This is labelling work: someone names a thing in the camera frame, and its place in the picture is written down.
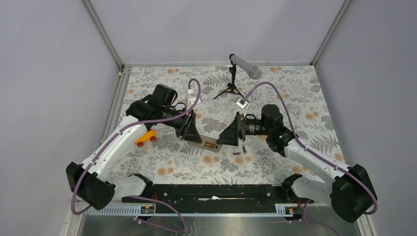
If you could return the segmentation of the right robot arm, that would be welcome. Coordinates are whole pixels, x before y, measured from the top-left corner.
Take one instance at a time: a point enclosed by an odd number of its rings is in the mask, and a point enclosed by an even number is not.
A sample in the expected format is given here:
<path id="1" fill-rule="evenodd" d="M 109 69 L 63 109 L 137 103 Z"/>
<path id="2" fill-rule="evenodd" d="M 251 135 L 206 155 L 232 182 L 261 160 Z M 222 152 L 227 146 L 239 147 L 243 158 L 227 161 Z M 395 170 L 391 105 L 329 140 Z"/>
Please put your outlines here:
<path id="1" fill-rule="evenodd" d="M 366 169 L 359 164 L 352 167 L 337 164 L 309 147 L 284 126 L 283 115 L 276 105 L 265 105 L 260 119 L 236 113 L 234 121 L 220 133 L 216 142 L 237 146 L 246 136 L 259 135 L 266 136 L 266 143 L 273 152 L 302 164 L 321 179 L 315 181 L 292 175 L 283 182 L 287 185 L 282 189 L 284 200 L 293 203 L 303 198 L 328 205 L 349 223 L 377 210 L 377 195 Z"/>

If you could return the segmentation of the white remote control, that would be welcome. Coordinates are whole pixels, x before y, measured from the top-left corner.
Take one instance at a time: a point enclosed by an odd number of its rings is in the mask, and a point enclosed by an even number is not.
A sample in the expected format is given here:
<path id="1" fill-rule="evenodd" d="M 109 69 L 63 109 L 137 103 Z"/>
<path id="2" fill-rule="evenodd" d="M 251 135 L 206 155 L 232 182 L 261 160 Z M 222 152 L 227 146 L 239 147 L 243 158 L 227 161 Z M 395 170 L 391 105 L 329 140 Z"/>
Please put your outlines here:
<path id="1" fill-rule="evenodd" d="M 197 144 L 198 148 L 208 150 L 214 153 L 218 153 L 221 150 L 222 145 L 218 144 L 215 138 L 211 138 L 205 135 L 200 135 L 202 142 Z"/>

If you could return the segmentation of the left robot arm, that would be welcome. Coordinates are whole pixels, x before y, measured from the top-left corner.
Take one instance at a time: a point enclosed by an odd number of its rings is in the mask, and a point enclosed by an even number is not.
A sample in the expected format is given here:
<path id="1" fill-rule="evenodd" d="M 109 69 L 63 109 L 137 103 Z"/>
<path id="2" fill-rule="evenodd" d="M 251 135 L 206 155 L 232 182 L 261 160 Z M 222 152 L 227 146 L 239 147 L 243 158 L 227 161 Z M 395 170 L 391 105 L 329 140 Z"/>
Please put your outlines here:
<path id="1" fill-rule="evenodd" d="M 126 110 L 125 116 L 112 134 L 82 163 L 71 162 L 66 167 L 66 175 L 71 197 L 71 212 L 79 215 L 75 200 L 80 198 L 88 203 L 88 207 L 100 210 L 111 201 L 124 197 L 136 197 L 140 202 L 147 202 L 152 197 L 152 188 L 146 185 L 139 175 L 109 180 L 115 165 L 124 157 L 131 145 L 141 136 L 150 131 L 156 124 L 164 124 L 176 130 L 176 135 L 185 141 L 202 143 L 195 125 L 194 107 L 201 101 L 201 85 L 198 80 L 198 93 L 194 103 L 186 110 L 175 110 L 173 102 L 177 92 L 162 84 L 158 84 L 153 93 L 133 102 Z"/>

